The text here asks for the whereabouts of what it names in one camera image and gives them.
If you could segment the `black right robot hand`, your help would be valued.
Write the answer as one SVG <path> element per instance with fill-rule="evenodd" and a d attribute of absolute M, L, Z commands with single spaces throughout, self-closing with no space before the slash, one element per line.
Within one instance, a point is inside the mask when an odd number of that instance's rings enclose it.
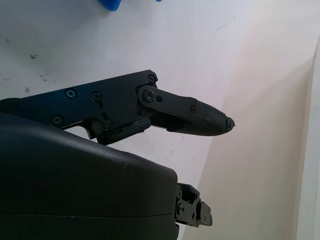
<path fill-rule="evenodd" d="M 144 70 L 0 102 L 3 240 L 175 240 L 213 224 L 176 172 L 110 147 L 151 126 L 219 136 L 235 122 Z"/>

